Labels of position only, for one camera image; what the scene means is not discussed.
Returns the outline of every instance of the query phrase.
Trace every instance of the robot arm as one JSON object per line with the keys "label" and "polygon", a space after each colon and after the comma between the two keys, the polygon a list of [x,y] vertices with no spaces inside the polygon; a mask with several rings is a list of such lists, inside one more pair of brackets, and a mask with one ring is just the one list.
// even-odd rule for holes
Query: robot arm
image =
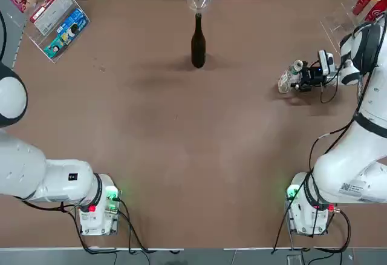
{"label": "robot arm", "polygon": [[298,173],[287,190],[288,199],[298,191],[290,207],[297,234],[324,233],[328,204],[387,202],[387,166],[377,162],[387,155],[385,18],[362,24],[340,44],[339,82],[357,84],[366,73],[369,78],[346,135],[318,158],[313,178]]}
{"label": "robot arm", "polygon": [[[0,62],[0,128],[18,122],[27,110],[20,77]],[[117,230],[119,191],[106,174],[87,162],[46,159],[38,148],[0,130],[0,194],[24,201],[65,201],[80,210],[84,235]]]}

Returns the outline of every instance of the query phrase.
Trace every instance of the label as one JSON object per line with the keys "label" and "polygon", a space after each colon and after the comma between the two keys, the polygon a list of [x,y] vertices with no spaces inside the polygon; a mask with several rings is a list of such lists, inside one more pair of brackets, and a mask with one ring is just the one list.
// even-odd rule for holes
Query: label
{"label": "label", "polygon": [[339,192],[341,194],[350,195],[352,197],[362,197],[362,192],[366,182],[361,180],[353,180],[351,183],[343,183]]}
{"label": "label", "polygon": [[71,182],[73,180],[77,180],[78,179],[78,173],[69,173],[68,174],[68,181]]}
{"label": "label", "polygon": [[384,203],[385,200],[378,197],[372,197],[366,195],[366,191],[364,187],[366,186],[366,182],[361,180],[353,180],[351,183],[343,183],[339,192],[344,195],[350,195],[352,197],[357,197],[358,201],[364,203]]}
{"label": "label", "polygon": [[33,18],[35,20],[35,27],[45,36],[51,31],[53,26],[56,25],[58,20],[65,14],[72,4],[72,0],[54,0],[49,6],[46,6],[46,8],[42,7],[38,11],[40,15],[37,19],[37,13]]}

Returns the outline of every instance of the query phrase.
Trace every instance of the tabletop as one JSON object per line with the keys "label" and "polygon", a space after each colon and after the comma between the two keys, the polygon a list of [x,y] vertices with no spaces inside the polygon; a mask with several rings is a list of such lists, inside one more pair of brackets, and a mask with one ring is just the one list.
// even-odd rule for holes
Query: tabletop
{"label": "tabletop", "polygon": [[[194,69],[194,14],[185,0],[84,0],[91,23],[57,64],[24,36],[15,71],[25,117],[8,129],[48,159],[81,159],[123,191],[147,247],[271,247],[311,144],[344,126],[356,89],[329,104],[319,91],[280,95],[296,59],[332,45],[320,20],[345,0],[213,0],[203,15],[207,62]],[[329,142],[322,140],[313,158]],[[0,247],[80,247],[69,216],[0,197]],[[347,205],[350,246],[383,247],[386,206]],[[346,226],[295,246],[340,247]],[[86,238],[125,247],[128,231]],[[289,247],[286,227],[280,247]]]}

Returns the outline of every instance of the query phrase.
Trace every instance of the dark glass bottle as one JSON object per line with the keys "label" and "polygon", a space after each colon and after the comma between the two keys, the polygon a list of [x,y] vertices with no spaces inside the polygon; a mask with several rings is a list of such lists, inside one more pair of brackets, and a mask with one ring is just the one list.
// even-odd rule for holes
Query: dark glass bottle
{"label": "dark glass bottle", "polygon": [[201,14],[196,14],[195,19],[195,33],[191,40],[191,61],[194,67],[201,68],[206,62],[206,38],[201,29]]}

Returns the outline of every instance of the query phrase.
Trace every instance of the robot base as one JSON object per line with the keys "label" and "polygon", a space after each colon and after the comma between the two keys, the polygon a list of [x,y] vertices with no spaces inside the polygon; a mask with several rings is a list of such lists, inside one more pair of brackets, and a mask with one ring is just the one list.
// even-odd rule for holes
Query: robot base
{"label": "robot base", "polygon": [[116,234],[119,221],[119,202],[112,200],[120,197],[120,191],[114,186],[110,176],[99,174],[102,181],[102,194],[96,206],[90,206],[88,212],[79,209],[82,235]]}
{"label": "robot base", "polygon": [[[291,199],[293,199],[296,191],[300,188],[306,175],[304,172],[298,173],[291,181],[291,185],[287,189],[286,207],[291,202]],[[316,219],[316,208],[309,204],[305,196],[304,188],[301,188],[289,209],[287,217],[289,233],[296,233],[298,235],[322,235],[326,232],[327,221],[328,210],[318,211]]]}

